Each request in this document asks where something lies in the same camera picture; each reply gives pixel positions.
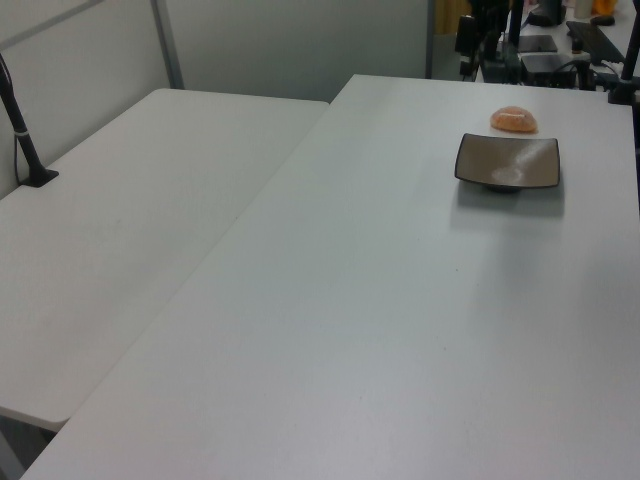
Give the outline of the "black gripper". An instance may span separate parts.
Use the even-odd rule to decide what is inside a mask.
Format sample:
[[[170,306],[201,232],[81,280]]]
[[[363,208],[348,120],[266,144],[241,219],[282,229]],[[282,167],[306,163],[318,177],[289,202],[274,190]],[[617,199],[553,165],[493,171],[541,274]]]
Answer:
[[[498,43],[501,32],[491,30],[495,23],[495,16],[501,11],[501,0],[469,0],[471,16],[464,15],[459,18],[457,30],[457,52],[460,54],[459,73],[462,77],[471,76],[473,73],[476,33],[478,30],[489,29],[481,43],[480,63],[497,63]]]

